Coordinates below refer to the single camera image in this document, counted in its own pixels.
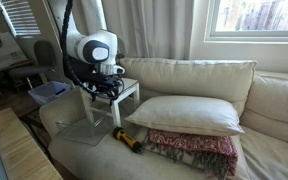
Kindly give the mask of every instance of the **red knit blanket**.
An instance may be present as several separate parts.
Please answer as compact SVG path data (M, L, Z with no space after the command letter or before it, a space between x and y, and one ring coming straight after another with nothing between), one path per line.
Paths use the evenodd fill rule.
M229 136L203 136L150 129L146 149L158 150L174 161L192 156L191 165L219 179L234 176L237 151Z

